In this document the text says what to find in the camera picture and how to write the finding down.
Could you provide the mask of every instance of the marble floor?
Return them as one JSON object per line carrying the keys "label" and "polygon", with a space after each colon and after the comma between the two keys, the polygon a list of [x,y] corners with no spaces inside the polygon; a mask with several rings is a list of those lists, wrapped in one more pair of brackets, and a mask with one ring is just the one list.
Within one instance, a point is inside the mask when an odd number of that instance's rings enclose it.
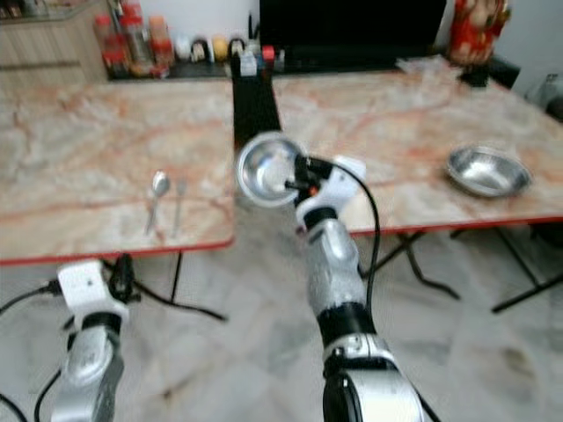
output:
{"label": "marble floor", "polygon": [[[221,324],[164,308],[131,305],[115,421],[322,421],[322,345],[306,302],[302,245],[290,209],[238,200],[237,241],[187,254],[178,299],[228,314]],[[537,276],[563,269],[560,252],[508,231]],[[364,259],[370,240],[358,238]],[[383,251],[396,244],[386,236]],[[442,421],[549,421],[563,414],[563,286],[499,316],[489,309],[529,282],[492,230],[415,245],[424,272],[446,281],[456,302],[421,287],[404,256],[377,275],[376,325]],[[139,279],[169,294],[173,256],[135,261]],[[0,268],[0,303],[52,277],[55,266]],[[22,303],[0,318],[0,391],[30,418],[38,391],[60,365],[69,312],[62,298]],[[53,394],[42,420],[48,420]],[[16,419],[0,408],[0,421]]]}

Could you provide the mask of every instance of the wooden cabinet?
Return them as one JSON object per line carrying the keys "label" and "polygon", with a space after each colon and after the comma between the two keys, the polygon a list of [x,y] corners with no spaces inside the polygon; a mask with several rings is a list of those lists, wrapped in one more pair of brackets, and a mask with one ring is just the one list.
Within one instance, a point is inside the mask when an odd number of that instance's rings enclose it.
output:
{"label": "wooden cabinet", "polygon": [[6,87],[106,80],[94,16],[106,0],[91,0],[65,16],[4,21],[0,25],[0,84]]}

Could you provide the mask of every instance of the black monitor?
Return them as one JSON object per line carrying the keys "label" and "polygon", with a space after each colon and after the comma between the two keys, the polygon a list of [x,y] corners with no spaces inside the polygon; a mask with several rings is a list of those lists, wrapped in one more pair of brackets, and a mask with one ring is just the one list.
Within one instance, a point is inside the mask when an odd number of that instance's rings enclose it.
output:
{"label": "black monitor", "polygon": [[395,59],[434,44],[446,0],[260,0],[262,45],[315,61]]}

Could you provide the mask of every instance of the marble table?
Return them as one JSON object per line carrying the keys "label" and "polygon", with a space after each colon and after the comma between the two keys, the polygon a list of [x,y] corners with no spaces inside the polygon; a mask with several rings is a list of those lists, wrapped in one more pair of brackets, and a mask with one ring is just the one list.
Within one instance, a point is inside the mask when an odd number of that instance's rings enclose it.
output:
{"label": "marble table", "polygon": [[[472,91],[454,76],[391,73],[276,78],[283,131],[312,155],[360,158],[386,232],[563,219],[563,128],[497,84]],[[444,172],[449,153],[486,145],[521,160],[534,178],[521,196],[473,197]],[[373,232],[358,193],[342,213]]]}
{"label": "marble table", "polygon": [[[229,245],[231,97],[228,81],[0,92],[0,264]],[[147,236],[157,170],[172,187]]]}

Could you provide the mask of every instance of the metal bowl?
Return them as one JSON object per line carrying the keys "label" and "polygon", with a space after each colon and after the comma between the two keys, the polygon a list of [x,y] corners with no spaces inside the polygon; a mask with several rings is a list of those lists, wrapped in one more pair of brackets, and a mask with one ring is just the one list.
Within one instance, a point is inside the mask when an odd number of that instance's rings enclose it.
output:
{"label": "metal bowl", "polygon": [[255,136],[240,151],[237,161],[238,184],[256,204],[279,207],[290,203],[297,192],[285,187],[295,179],[295,161],[302,151],[281,132]]}
{"label": "metal bowl", "polygon": [[487,198],[516,195],[531,183],[523,164],[486,147],[455,150],[447,171],[464,189]]}

